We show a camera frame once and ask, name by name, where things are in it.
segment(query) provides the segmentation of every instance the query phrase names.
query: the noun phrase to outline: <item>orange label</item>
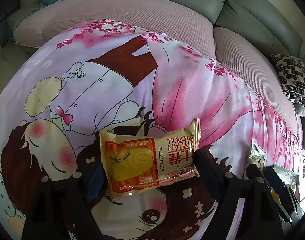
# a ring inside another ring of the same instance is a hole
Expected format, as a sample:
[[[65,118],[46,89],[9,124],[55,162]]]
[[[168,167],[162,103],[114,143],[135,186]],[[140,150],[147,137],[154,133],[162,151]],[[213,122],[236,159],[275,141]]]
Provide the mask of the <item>orange label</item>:
[[[116,143],[105,141],[111,187],[123,193],[158,185],[158,169],[153,138]]]

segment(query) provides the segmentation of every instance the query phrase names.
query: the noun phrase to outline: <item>orange snack wrapper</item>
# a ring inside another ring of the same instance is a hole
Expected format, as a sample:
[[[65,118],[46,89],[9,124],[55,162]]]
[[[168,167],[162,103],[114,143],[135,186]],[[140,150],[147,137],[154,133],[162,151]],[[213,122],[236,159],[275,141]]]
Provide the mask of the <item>orange snack wrapper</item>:
[[[101,130],[101,161],[110,198],[140,194],[198,176],[192,160],[200,138],[199,119],[162,138],[116,135]]]

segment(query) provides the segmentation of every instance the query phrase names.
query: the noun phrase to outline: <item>shiny floor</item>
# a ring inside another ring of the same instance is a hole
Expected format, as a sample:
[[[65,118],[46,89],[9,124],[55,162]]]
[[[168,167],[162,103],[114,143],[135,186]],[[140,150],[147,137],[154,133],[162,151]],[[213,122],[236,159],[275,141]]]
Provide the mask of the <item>shiny floor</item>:
[[[8,41],[2,49],[5,56],[0,59],[0,93],[31,56],[22,46],[13,41]]]

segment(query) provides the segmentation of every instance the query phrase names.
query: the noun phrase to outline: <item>cartoon eye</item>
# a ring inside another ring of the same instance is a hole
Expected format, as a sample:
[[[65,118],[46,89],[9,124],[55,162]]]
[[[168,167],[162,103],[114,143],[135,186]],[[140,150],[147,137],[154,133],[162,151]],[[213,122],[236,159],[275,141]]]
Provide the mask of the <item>cartoon eye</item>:
[[[161,214],[158,210],[148,209],[144,213],[142,213],[141,219],[148,224],[154,224],[158,222],[160,217]]]

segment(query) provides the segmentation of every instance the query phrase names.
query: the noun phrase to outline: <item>silver bolt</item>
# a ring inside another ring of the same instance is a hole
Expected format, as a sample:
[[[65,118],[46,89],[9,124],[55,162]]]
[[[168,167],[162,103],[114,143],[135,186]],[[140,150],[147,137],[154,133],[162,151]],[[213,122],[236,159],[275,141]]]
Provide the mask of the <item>silver bolt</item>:
[[[80,171],[77,171],[77,172],[75,172],[74,174],[73,174],[73,177],[75,178],[75,179],[78,179],[78,178],[80,178],[81,177],[81,172]]]
[[[44,177],[41,178],[42,183],[46,183],[48,180],[49,180],[48,176],[44,176]]]
[[[232,174],[230,171],[227,171],[227,172],[225,173],[225,176],[226,176],[227,178],[231,179],[231,178],[233,177],[233,174]]]
[[[258,178],[257,178],[257,181],[258,181],[259,183],[265,183],[265,180],[264,180],[262,177],[258,177]]]

